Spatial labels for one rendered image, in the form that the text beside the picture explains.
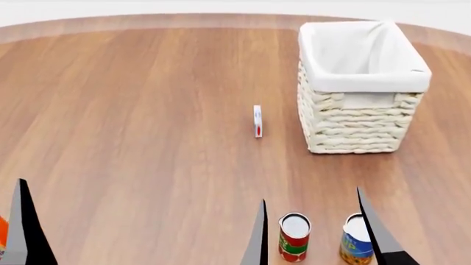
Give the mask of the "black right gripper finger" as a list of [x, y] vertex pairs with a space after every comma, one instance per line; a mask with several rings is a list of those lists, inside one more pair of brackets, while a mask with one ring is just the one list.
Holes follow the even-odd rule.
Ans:
[[359, 207], [378, 265], [420, 265], [397, 242], [377, 216], [365, 193], [357, 187]]
[[264, 199], [261, 200], [252, 234], [240, 265], [269, 265], [268, 217]]

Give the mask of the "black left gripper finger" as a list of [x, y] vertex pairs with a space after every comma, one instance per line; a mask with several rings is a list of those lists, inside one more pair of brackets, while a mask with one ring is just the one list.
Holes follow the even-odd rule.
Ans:
[[26, 180], [18, 179], [10, 207], [5, 265], [57, 265]]

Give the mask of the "red green soup can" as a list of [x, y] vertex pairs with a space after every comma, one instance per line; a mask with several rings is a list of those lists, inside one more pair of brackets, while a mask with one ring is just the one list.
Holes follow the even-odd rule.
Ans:
[[287, 262], [297, 263], [306, 259], [311, 233], [310, 220], [301, 213], [291, 212], [279, 221], [278, 252]]

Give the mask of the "small white cream cheese box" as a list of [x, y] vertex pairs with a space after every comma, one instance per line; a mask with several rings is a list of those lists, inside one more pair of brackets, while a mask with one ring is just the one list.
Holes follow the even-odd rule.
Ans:
[[262, 112], [260, 105], [253, 106], [253, 114], [254, 114], [254, 134], [256, 138], [263, 137], [263, 122], [262, 122]]

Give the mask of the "woven basket with white liner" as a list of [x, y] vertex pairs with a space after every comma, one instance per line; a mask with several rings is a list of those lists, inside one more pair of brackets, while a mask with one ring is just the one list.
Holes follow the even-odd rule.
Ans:
[[432, 72], [392, 21], [300, 27], [297, 109], [314, 154], [396, 151]]

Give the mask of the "blue yellow food can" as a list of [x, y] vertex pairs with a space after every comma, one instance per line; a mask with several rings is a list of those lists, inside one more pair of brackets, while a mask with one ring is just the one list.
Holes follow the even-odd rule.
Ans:
[[343, 227], [339, 254], [349, 265], [369, 265], [374, 251], [361, 213], [347, 218]]

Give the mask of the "orange food carton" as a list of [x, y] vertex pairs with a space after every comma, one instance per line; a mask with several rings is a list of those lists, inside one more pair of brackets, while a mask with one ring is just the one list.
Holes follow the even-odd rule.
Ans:
[[0, 260], [7, 246], [8, 222], [0, 216]]

